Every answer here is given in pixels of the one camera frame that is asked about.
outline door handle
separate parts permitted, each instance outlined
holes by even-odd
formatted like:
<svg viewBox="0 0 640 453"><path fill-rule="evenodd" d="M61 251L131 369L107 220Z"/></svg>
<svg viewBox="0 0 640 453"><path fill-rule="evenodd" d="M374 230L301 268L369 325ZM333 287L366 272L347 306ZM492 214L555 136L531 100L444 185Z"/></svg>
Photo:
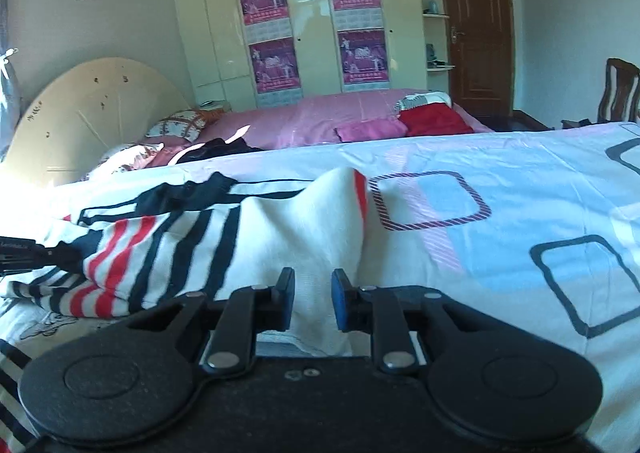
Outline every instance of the door handle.
<svg viewBox="0 0 640 453"><path fill-rule="evenodd" d="M456 44L459 36L464 36L465 33L456 29L456 26L451 26L451 43Z"/></svg>

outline white wall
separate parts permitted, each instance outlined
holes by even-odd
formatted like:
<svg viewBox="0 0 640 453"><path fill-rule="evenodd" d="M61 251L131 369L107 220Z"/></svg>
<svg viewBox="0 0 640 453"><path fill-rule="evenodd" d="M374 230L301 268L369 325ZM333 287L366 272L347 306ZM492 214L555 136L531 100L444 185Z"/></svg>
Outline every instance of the white wall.
<svg viewBox="0 0 640 453"><path fill-rule="evenodd" d="M595 120L607 58L640 66L640 0L522 0L520 108L547 126Z"/></svg>
<svg viewBox="0 0 640 453"><path fill-rule="evenodd" d="M193 103L174 0L9 0L9 14L27 104L63 72L107 56L154 67Z"/></svg>

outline bed sheet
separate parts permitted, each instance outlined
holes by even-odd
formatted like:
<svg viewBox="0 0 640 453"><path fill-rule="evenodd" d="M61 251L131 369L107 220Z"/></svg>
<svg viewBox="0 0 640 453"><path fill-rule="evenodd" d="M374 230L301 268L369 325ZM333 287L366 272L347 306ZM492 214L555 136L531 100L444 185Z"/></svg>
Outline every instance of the bed sheet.
<svg viewBox="0 0 640 453"><path fill-rule="evenodd" d="M640 447L640 127L474 134L220 157L52 190L61 218L162 182L367 176L357 285L424 285L586 356L604 380L588 436Z"/></svg>

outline pink bed sheet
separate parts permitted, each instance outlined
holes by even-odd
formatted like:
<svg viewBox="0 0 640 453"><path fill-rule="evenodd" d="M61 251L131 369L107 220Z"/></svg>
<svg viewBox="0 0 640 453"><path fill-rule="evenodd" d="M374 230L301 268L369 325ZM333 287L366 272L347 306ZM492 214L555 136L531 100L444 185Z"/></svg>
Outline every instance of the pink bed sheet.
<svg viewBox="0 0 640 453"><path fill-rule="evenodd" d="M278 150L315 144L339 144L336 126L396 115L394 105L413 89L349 92L305 98L296 105L247 112L233 112L207 126L195 143L215 138L227 140L243 126L249 126L244 140L249 146ZM492 132L461 107L454 110L475 133Z"/></svg>

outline cream headboard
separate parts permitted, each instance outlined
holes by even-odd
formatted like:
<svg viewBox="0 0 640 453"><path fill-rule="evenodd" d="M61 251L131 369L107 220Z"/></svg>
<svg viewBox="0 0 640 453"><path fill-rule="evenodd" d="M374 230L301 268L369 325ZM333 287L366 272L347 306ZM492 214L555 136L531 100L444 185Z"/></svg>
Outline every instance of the cream headboard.
<svg viewBox="0 0 640 453"><path fill-rule="evenodd" d="M3 176L34 186L78 180L106 150L136 141L190 106L150 67L124 58L82 63L53 81L18 125Z"/></svg>

